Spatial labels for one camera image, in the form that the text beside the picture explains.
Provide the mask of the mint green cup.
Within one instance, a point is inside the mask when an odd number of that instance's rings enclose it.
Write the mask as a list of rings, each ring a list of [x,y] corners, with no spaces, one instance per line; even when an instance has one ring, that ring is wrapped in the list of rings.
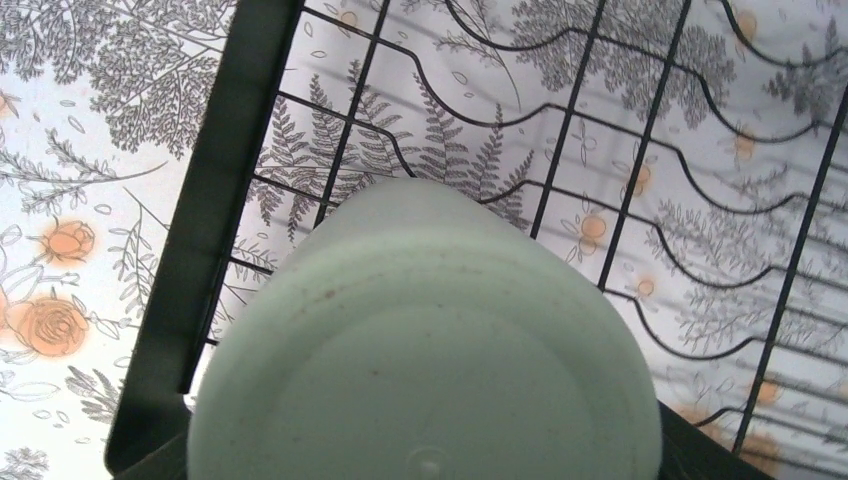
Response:
[[[463,194],[345,200],[215,348],[191,479],[654,479],[659,405],[617,310]]]

